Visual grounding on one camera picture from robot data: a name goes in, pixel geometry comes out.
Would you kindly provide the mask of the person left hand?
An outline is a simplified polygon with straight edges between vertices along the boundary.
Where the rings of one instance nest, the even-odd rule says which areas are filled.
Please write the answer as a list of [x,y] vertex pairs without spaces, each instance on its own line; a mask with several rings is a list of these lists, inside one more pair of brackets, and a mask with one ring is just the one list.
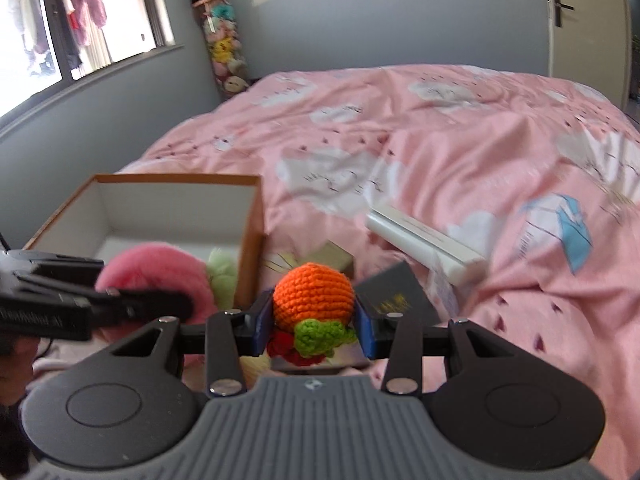
[[21,400],[26,387],[32,381],[32,363],[38,353],[38,338],[17,338],[12,342],[7,356],[1,357],[0,402],[11,406]]

